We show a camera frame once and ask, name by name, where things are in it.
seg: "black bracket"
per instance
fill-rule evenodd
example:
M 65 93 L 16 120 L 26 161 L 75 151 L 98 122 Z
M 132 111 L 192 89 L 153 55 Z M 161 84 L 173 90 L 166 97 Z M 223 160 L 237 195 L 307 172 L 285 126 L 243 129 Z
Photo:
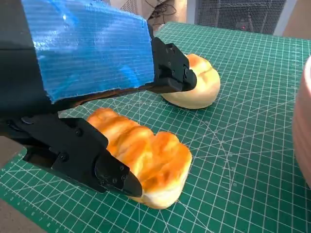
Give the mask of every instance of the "black bracket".
M 129 167 L 107 151 L 107 138 L 82 118 L 47 114 L 3 121 L 0 126 L 15 132 L 10 138 L 26 146 L 25 161 L 47 172 L 98 192 L 142 194 Z

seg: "blue tape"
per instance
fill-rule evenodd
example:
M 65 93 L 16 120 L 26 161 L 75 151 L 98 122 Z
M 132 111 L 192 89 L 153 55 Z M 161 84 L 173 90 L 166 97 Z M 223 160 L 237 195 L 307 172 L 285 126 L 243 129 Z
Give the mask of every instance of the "blue tape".
M 148 25 L 98 0 L 22 0 L 52 102 L 154 79 Z

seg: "bread roll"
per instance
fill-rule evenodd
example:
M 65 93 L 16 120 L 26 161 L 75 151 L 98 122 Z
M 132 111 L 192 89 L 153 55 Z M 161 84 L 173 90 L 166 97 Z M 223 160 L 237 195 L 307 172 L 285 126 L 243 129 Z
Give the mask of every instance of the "bread roll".
M 192 156 L 174 134 L 154 135 L 109 108 L 96 110 L 88 122 L 108 138 L 107 150 L 130 167 L 140 181 L 142 197 L 130 198 L 155 209 L 167 208 L 178 199 Z
M 189 109 L 206 108 L 215 100 L 220 90 L 220 77 L 212 65 L 195 54 L 186 55 L 190 69 L 197 77 L 197 84 L 191 91 L 162 94 L 168 102 Z

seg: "green cutting mat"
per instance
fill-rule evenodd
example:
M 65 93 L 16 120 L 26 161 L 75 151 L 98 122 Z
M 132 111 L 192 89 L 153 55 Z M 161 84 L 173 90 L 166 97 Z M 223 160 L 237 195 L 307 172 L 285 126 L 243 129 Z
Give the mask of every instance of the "green cutting mat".
M 291 134 L 310 41 L 178 23 L 166 24 L 158 36 L 219 71 L 221 91 L 211 107 L 185 110 L 143 92 L 61 116 L 111 107 L 155 133 L 177 134 L 193 155 L 178 202 L 159 211 L 81 189 L 21 161 L 21 154 L 1 171 L 0 197 L 51 233 L 311 232 L 311 191 Z

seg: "bread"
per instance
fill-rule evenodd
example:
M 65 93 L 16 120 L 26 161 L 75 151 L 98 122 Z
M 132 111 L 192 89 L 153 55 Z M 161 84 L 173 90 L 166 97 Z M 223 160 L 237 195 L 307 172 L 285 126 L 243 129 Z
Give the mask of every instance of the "bread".
M 190 69 L 197 77 L 197 84 L 191 91 L 162 94 L 168 102 L 189 109 L 206 108 L 215 100 L 220 90 L 218 72 L 204 58 L 189 54 Z
M 108 138 L 107 150 L 130 167 L 142 185 L 141 198 L 151 208 L 164 209 L 180 196 L 191 164 L 190 150 L 169 132 L 156 135 L 145 126 L 100 108 L 88 122 Z

